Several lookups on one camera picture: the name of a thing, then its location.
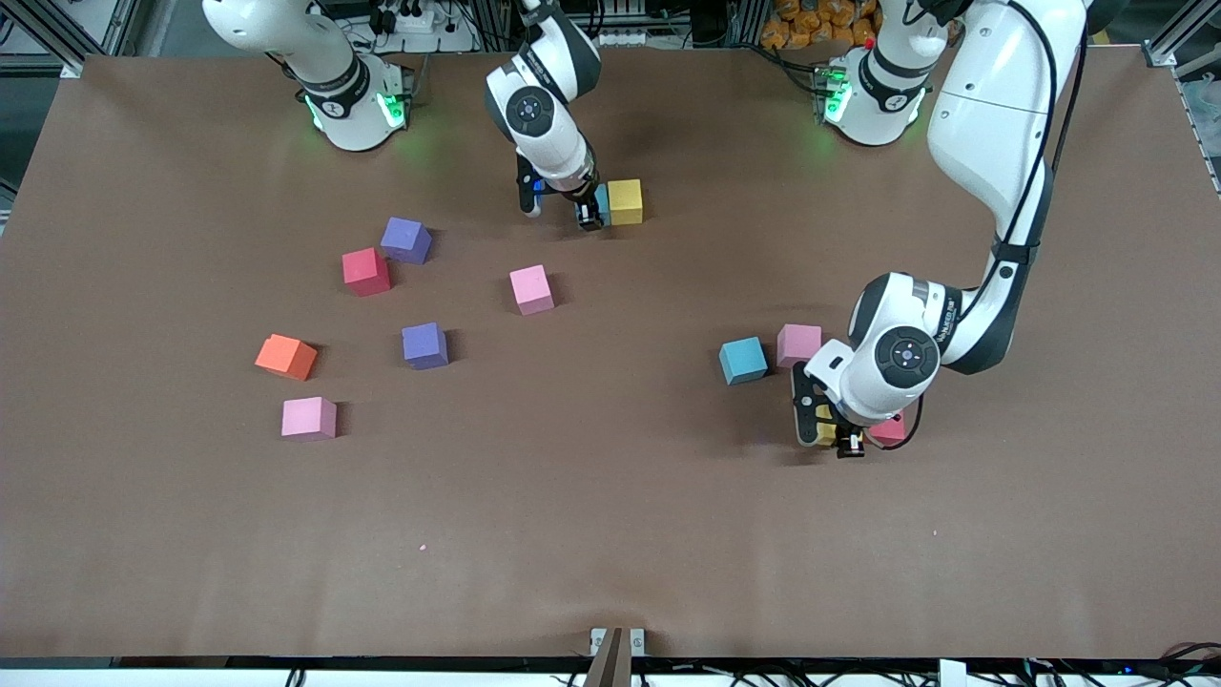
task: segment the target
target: power strip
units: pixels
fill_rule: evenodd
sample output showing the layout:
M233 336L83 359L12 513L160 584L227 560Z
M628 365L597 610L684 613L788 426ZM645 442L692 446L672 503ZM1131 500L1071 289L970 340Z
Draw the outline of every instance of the power strip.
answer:
M612 28L598 34L598 45L643 45L646 38L642 28Z
M433 7L422 7L419 17L407 15L399 16L394 22L394 31L403 33L432 33L432 27L437 26L437 11Z

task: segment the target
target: yellow cube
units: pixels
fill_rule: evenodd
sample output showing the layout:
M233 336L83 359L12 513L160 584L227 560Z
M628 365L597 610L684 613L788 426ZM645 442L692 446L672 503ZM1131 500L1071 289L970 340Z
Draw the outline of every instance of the yellow cube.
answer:
M814 439L816 447L830 448L835 445L835 423L832 421L832 411L827 406L818 406L814 409L814 417L818 420L825 420L827 422L818 423L818 438Z
M610 196L610 225L640 223L645 221L645 200L640 194L640 179L608 181Z

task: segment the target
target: orange cube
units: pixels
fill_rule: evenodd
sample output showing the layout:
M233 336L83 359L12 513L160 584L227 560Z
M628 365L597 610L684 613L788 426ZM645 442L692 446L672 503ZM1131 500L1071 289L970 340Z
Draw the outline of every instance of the orange cube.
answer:
M263 342L263 350L254 365L280 377L305 382L316 358L317 351L306 347L303 340L272 333Z

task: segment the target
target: green led light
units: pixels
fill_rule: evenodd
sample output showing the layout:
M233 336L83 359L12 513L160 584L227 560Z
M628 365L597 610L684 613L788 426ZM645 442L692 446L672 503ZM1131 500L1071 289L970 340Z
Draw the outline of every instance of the green led light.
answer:
M317 110L314 109L314 103L309 98L305 98L305 104L309 106L309 113L314 116L314 128L322 131L322 120L317 116Z
M403 115L403 101L393 95L377 94L377 105L382 109L382 115L386 116L386 123L391 128L398 128L403 126L407 117Z
M840 121L840 117L844 116L844 107L847 106L850 98L852 98L852 84L845 83L835 92L835 95L827 99L827 120L833 122Z
M924 99L926 93L928 93L928 90L922 88L921 92L916 94L916 101L912 103L912 113L907 116L907 123L912 123L916 121L916 117L919 116L919 101Z

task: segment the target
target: blue cube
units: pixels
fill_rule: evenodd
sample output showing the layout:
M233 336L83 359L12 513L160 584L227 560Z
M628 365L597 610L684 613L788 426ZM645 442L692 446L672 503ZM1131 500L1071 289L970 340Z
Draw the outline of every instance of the blue cube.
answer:
M767 359L763 358L759 337L725 343L720 348L720 370L725 373L725 384L741 384L767 375Z
M422 265L429 257L432 234L424 225L399 217L389 217L382 233L382 251L392 260Z
M435 321L403 327L403 359L411 370L431 370L449 365L446 332Z

